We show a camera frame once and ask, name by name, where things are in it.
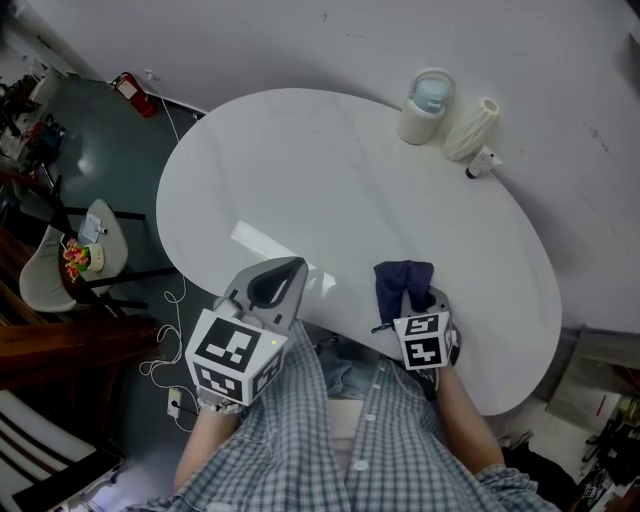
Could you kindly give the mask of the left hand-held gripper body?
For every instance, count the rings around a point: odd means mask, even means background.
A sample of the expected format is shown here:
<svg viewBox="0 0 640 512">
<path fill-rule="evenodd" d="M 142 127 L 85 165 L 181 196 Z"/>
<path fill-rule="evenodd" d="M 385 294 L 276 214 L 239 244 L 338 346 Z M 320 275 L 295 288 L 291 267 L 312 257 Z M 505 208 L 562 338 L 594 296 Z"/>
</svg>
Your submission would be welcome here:
<svg viewBox="0 0 640 512">
<path fill-rule="evenodd" d="M 251 405 L 282 371 L 292 325 L 271 325 L 255 307 L 225 297 L 203 310 L 185 351 L 199 402 Z"/>
</svg>

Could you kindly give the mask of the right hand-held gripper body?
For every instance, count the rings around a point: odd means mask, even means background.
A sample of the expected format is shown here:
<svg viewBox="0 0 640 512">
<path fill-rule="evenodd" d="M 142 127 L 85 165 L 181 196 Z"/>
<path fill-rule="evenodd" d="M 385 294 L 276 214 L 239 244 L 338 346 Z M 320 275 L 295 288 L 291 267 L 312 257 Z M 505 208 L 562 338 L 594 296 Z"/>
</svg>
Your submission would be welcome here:
<svg viewBox="0 0 640 512">
<path fill-rule="evenodd" d="M 451 311 L 394 320 L 401 361 L 408 370 L 435 369 L 458 358 L 458 328 Z"/>
</svg>

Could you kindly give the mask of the blue cloth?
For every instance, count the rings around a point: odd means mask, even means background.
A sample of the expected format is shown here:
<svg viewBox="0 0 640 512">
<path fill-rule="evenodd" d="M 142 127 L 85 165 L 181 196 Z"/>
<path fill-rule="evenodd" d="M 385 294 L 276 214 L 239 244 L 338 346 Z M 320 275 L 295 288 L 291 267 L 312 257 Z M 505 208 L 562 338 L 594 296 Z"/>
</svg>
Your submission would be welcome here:
<svg viewBox="0 0 640 512">
<path fill-rule="evenodd" d="M 381 324 L 372 333 L 393 327 L 401 317 L 403 291 L 411 296 L 413 307 L 426 313 L 426 293 L 431 286 L 434 266 L 428 262 L 386 261 L 374 267 L 376 297 Z"/>
</svg>

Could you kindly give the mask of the person's left forearm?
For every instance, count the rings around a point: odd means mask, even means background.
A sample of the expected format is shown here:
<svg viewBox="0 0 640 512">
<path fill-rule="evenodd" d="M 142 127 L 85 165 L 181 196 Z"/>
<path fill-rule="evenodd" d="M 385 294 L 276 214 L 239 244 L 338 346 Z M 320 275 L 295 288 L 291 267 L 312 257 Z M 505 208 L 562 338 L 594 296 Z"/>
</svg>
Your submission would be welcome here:
<svg viewBox="0 0 640 512">
<path fill-rule="evenodd" d="M 213 453 L 233 435 L 237 424 L 237 415 L 222 414 L 209 408 L 200 411 L 176 469 L 175 490 L 179 490 L 204 466 Z"/>
</svg>

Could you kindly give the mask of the person's right forearm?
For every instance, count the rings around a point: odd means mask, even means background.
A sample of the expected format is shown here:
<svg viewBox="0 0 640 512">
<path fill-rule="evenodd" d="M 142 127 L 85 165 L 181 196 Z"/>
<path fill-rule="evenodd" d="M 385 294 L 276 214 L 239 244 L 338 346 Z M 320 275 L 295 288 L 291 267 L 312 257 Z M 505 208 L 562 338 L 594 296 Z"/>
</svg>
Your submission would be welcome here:
<svg viewBox="0 0 640 512">
<path fill-rule="evenodd" d="M 438 372 L 437 402 L 452 454 L 474 475 L 505 466 L 501 448 L 452 366 Z"/>
</svg>

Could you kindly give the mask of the white kidney-shaped table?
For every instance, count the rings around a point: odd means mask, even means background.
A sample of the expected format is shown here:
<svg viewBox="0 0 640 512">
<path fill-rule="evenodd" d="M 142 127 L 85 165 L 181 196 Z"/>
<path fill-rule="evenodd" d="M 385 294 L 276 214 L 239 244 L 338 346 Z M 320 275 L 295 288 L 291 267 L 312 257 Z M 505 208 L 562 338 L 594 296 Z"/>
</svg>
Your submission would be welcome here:
<svg viewBox="0 0 640 512">
<path fill-rule="evenodd" d="M 505 187 L 471 180 L 433 145 L 411 146 L 396 112 L 362 98 L 277 89 L 198 121 L 161 175 L 156 222 L 173 265 L 214 295 L 244 268 L 303 257 L 302 320 L 393 358 L 374 268 L 434 266 L 461 332 L 457 371 L 477 409 L 526 400 L 554 356 L 561 300 L 547 253 Z"/>
</svg>

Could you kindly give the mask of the blue jeans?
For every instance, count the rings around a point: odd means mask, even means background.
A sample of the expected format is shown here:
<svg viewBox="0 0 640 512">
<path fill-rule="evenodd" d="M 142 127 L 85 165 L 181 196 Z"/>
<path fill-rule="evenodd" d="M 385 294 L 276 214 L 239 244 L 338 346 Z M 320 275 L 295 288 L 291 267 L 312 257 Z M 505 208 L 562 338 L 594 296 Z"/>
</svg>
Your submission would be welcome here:
<svg viewBox="0 0 640 512">
<path fill-rule="evenodd" d="M 318 355 L 330 399 L 363 401 L 373 381 L 380 355 L 358 343 L 339 343 Z"/>
</svg>

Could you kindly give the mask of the plaid shirt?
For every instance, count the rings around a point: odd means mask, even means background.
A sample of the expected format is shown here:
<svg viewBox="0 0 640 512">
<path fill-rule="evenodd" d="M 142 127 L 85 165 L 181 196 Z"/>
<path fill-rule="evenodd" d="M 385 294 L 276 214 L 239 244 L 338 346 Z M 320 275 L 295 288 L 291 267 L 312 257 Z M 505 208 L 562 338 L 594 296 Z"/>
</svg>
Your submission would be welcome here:
<svg viewBox="0 0 640 512">
<path fill-rule="evenodd" d="M 179 489 L 124 512 L 559 512 L 519 470 L 472 474 L 437 402 L 389 359 L 363 401 L 330 399 L 301 324 L 275 382 Z"/>
</svg>

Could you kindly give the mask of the white tube with black cap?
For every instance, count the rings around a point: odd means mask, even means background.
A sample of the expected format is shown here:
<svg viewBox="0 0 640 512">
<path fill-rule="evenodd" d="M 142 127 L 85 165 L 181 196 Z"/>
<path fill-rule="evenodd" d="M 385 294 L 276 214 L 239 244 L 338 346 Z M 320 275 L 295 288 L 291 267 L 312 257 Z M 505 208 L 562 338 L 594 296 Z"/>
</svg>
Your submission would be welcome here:
<svg viewBox="0 0 640 512">
<path fill-rule="evenodd" d="M 501 165 L 501 158 L 491 148 L 483 146 L 467 166 L 465 174 L 469 179 L 477 179 Z"/>
</svg>

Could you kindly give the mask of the white pot of colourful flowers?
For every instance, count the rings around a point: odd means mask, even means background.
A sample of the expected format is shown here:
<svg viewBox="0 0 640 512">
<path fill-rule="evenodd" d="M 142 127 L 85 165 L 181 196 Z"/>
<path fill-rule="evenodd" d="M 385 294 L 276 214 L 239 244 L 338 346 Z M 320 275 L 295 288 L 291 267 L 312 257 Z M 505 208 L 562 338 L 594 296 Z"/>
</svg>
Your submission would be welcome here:
<svg viewBox="0 0 640 512">
<path fill-rule="evenodd" d="M 67 276 L 75 282 L 86 272 L 100 272 L 104 268 L 104 249 L 99 243 L 82 245 L 75 238 L 63 243 L 62 257 Z"/>
</svg>

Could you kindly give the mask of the white ribbed vase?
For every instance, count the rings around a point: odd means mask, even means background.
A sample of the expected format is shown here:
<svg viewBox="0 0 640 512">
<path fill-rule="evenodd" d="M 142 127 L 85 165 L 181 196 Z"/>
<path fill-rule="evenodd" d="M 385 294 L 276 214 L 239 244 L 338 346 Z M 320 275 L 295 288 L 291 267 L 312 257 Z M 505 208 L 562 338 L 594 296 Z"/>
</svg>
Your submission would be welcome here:
<svg viewBox="0 0 640 512">
<path fill-rule="evenodd" d="M 482 97 L 454 122 L 447 134 L 442 153 L 449 161 L 460 161 L 481 148 L 500 116 L 498 103 Z"/>
</svg>

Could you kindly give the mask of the grey wooden cabinet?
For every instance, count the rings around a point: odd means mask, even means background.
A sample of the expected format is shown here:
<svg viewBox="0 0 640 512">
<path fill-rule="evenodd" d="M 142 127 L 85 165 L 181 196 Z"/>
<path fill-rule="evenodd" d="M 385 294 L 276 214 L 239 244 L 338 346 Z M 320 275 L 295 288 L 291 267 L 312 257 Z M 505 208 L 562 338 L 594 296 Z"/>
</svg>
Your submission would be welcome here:
<svg viewBox="0 0 640 512">
<path fill-rule="evenodd" d="M 640 400 L 640 333 L 581 330 L 547 411 L 598 434 L 624 398 Z"/>
</svg>

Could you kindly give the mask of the cream bottle with blue lid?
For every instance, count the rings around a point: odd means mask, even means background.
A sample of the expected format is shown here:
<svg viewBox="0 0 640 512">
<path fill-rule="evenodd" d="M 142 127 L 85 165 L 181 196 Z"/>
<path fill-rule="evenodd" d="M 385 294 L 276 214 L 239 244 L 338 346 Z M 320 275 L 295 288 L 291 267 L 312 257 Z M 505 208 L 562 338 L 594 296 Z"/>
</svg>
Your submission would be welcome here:
<svg viewBox="0 0 640 512">
<path fill-rule="evenodd" d="M 455 81 L 442 68 L 425 68 L 409 87 L 396 131 L 408 144 L 426 144 L 435 134 L 455 93 Z"/>
</svg>

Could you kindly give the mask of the white chair with black legs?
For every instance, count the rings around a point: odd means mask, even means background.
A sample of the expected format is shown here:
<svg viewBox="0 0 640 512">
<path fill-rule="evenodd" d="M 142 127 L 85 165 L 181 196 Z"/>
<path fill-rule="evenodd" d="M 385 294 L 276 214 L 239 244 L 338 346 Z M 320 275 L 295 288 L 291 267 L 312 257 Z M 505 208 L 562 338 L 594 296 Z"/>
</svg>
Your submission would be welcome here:
<svg viewBox="0 0 640 512">
<path fill-rule="evenodd" d="M 79 244 L 90 244 L 79 237 L 87 213 L 102 220 L 103 233 L 96 243 L 104 249 L 105 264 L 100 272 L 86 272 L 72 282 L 64 268 L 63 243 L 68 238 L 75 238 Z M 139 272 L 127 270 L 129 247 L 120 222 L 143 222 L 145 219 L 142 213 L 116 211 L 102 199 L 95 200 L 88 208 L 57 207 L 38 247 L 20 272 L 19 291 L 22 300 L 40 313 L 67 313 L 94 305 L 105 306 L 113 311 L 122 308 L 146 309 L 148 304 L 145 302 L 114 299 L 109 295 L 111 288 L 116 285 L 178 272 L 173 266 Z"/>
</svg>

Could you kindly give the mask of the red fire extinguisher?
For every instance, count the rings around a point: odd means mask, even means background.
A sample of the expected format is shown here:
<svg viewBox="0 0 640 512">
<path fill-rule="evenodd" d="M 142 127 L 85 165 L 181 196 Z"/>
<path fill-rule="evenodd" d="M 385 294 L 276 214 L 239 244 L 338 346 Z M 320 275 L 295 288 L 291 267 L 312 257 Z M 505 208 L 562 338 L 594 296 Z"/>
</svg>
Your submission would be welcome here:
<svg viewBox="0 0 640 512">
<path fill-rule="evenodd" d="M 133 74 L 123 72 L 111 83 L 111 87 L 118 92 L 143 118 L 149 119 L 157 112 L 156 104 L 143 90 Z"/>
</svg>

